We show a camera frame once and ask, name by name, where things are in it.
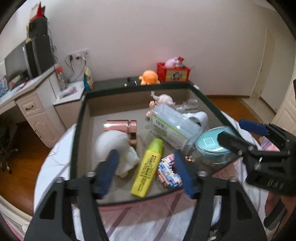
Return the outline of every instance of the desk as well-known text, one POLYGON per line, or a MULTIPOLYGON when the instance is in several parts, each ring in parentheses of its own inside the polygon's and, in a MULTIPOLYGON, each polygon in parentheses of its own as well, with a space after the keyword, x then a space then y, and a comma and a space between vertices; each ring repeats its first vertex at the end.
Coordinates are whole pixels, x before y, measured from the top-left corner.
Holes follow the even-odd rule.
POLYGON ((5 111, 14 107, 15 100, 24 95, 31 90, 34 90, 39 84, 41 84, 47 77, 49 77, 54 72, 54 67, 52 66, 47 71, 45 71, 40 76, 36 77, 35 79, 30 80, 28 84, 26 84, 22 89, 18 90, 15 88, 11 91, 8 91, 5 95, 0 98, 0 115, 5 111))
POLYGON ((75 86, 77 92, 60 99, 57 81, 52 66, 22 89, 16 87, 0 98, 0 114, 18 105, 38 137, 50 148, 76 122, 84 91, 83 81, 71 83, 69 86, 75 86))

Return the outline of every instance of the round container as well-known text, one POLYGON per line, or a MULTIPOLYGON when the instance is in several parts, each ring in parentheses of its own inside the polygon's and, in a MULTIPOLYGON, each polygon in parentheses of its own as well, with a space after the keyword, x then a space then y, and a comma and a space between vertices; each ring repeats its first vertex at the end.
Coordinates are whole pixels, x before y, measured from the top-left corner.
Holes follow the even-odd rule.
POLYGON ((221 126, 203 133, 195 142, 196 149, 201 153, 200 159, 212 167, 229 161, 230 150, 221 146, 217 140, 218 134, 223 131, 235 135, 230 127, 221 126))

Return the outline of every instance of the clear plastic box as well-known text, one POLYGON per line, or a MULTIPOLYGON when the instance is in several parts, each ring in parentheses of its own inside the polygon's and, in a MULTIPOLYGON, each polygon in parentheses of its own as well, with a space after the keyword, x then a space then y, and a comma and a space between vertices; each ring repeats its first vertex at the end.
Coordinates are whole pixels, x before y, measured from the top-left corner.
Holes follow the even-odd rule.
POLYGON ((155 135, 184 154, 190 154, 196 139, 204 131, 200 125, 165 104, 151 110, 150 125, 155 135))

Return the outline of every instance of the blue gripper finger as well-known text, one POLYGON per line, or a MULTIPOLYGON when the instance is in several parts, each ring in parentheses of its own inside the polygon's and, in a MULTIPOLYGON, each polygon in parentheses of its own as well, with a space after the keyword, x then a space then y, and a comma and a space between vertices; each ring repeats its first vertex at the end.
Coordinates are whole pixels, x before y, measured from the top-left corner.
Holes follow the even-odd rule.
POLYGON ((181 150, 176 150, 175 154, 175 167, 182 180, 182 187, 185 193, 194 198, 196 193, 200 193, 201 189, 196 183, 198 168, 193 162, 186 161, 181 150))
POLYGON ((242 119, 239 122, 239 126, 240 126, 240 128, 242 128, 248 132, 257 134, 261 137, 268 135, 268 130, 265 128, 265 126, 263 124, 259 124, 259 123, 253 122, 253 121, 242 119))
POLYGON ((106 161, 100 162, 96 167, 96 178, 93 192, 99 194, 101 199, 109 192, 113 176, 119 164, 119 153, 111 150, 106 161))

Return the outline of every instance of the pink plush toy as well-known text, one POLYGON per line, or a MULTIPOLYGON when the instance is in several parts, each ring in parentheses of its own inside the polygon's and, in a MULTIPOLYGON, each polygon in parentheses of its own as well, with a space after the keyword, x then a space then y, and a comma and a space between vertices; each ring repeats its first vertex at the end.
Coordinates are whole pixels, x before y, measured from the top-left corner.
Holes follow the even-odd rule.
MULTIPOLYGON (((153 97, 154 101, 150 101, 149 108, 153 109, 157 104, 166 104, 170 107, 175 106, 175 102, 173 101, 172 97, 166 94, 162 94, 160 96, 154 95, 154 91, 151 91, 151 97, 153 97)), ((146 113, 146 117, 150 118, 150 111, 146 113)))
POLYGON ((179 64, 178 57, 170 58, 165 62, 165 68, 175 68, 179 64))

